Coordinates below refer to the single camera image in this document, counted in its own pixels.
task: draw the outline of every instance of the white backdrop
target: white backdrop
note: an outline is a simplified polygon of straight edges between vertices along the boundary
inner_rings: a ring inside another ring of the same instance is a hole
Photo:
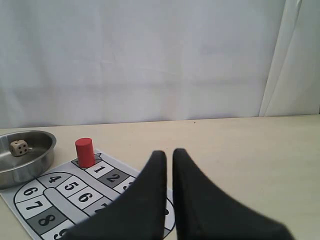
[[[274,107],[286,80],[266,88],[284,6],[299,15],[294,0],[0,0],[0,128],[306,113]],[[312,37],[317,12],[285,47]],[[319,93],[308,54],[296,81]],[[294,77],[296,57],[273,83]],[[307,113],[319,112],[312,94]]]

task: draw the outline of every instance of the table surface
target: table surface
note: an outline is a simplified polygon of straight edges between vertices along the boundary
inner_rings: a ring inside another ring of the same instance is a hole
[[[77,157],[75,141],[141,170],[153,150],[185,148],[200,169],[250,208],[283,222],[297,240],[320,236],[320,115],[249,117],[0,129],[0,135],[43,130],[56,136],[52,168]],[[3,239],[30,239],[0,198]],[[166,239],[175,240],[172,232]]]

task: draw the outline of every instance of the black foam finger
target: black foam finger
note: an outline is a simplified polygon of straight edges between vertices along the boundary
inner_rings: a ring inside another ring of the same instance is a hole
[[[161,240],[167,198],[167,159],[154,151],[116,201],[69,229],[64,240]]]
[[[173,153],[173,205],[179,240],[293,240],[286,226],[213,184],[185,149]]]

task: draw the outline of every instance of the printed number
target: printed number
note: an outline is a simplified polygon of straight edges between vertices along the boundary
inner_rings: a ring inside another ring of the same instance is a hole
[[[42,204],[40,201],[36,201],[35,204],[37,204],[37,205],[35,205],[35,206],[28,206],[28,207],[26,207],[25,209],[30,210],[30,209],[35,209],[35,208],[38,208],[38,207],[43,206],[43,204]]]
[[[64,189],[65,189],[65,190],[72,190],[72,189],[74,189],[76,186],[79,186],[79,184],[74,181],[73,183],[70,183],[69,185],[65,186]]]
[[[119,179],[119,178],[120,178],[120,175],[118,175],[118,174],[113,174],[111,177],[107,177],[106,179],[107,179],[109,182],[113,183],[113,182],[115,181],[115,179]]]
[[[50,177],[49,183],[52,184],[53,182],[57,181],[60,178],[61,178],[60,176],[52,176],[52,177]]]
[[[97,174],[99,171],[101,171],[102,169],[105,169],[106,167],[105,166],[102,166],[100,168],[98,168],[97,170],[94,170],[94,172]]]
[[[92,198],[92,197],[93,197],[93,195],[91,193],[85,193],[85,194],[81,195],[78,200],[80,202],[84,203],[84,202],[88,201],[89,198]]]
[[[128,186],[124,186],[124,187],[123,187],[123,190],[126,190],[131,184],[132,184],[132,182],[129,182],[129,183],[128,183]]]
[[[23,194],[26,195],[26,196],[30,196],[31,194],[33,194],[36,191],[38,191],[38,188],[31,187],[31,188],[25,190]]]
[[[45,218],[41,218],[38,223],[41,226],[47,226],[50,222],[56,220],[56,217],[49,214],[48,216],[46,216]]]
[[[108,205],[106,204],[106,203],[104,203],[104,204],[102,204],[101,205],[101,207],[104,207],[104,208],[106,208]],[[97,210],[95,210],[94,212],[95,213],[97,213],[97,212],[99,212],[100,210],[102,210],[103,208],[100,208],[100,209],[97,209]]]
[[[63,237],[63,236],[66,234],[67,231],[68,231],[67,228],[62,229],[62,230],[59,232],[59,235],[58,235],[58,234],[55,234],[55,235],[53,236],[53,239],[54,239],[54,240],[60,239],[61,237]]]

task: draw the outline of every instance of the metal bowl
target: metal bowl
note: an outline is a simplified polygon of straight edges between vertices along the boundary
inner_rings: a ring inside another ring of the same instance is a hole
[[[25,140],[29,151],[13,156],[9,145]],[[0,136],[0,189],[10,188],[32,180],[46,171],[54,161],[56,137],[46,131],[19,131]]]

